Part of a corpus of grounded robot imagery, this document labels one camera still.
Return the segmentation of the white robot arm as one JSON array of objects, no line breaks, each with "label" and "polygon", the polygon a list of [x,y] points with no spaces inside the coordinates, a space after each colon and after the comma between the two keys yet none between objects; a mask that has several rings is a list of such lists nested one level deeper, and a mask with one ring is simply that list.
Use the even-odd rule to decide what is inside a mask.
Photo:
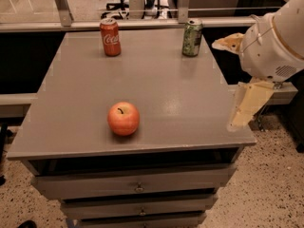
[{"label": "white robot arm", "polygon": [[213,42],[212,48],[235,53],[252,76],[237,85],[228,129],[239,130],[266,105],[275,89],[304,69],[304,0],[290,0],[274,13],[256,17],[245,33]]}]

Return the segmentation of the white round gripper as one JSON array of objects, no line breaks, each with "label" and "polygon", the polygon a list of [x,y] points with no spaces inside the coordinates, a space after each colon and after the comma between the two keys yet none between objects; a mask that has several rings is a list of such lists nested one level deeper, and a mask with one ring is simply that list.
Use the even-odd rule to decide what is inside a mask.
[{"label": "white round gripper", "polygon": [[267,13],[245,35],[233,33],[212,43],[214,49],[239,53],[241,68],[253,76],[249,83],[235,87],[229,131],[243,129],[266,105],[275,91],[273,82],[284,82],[304,69],[303,40],[304,15],[299,11]]}]

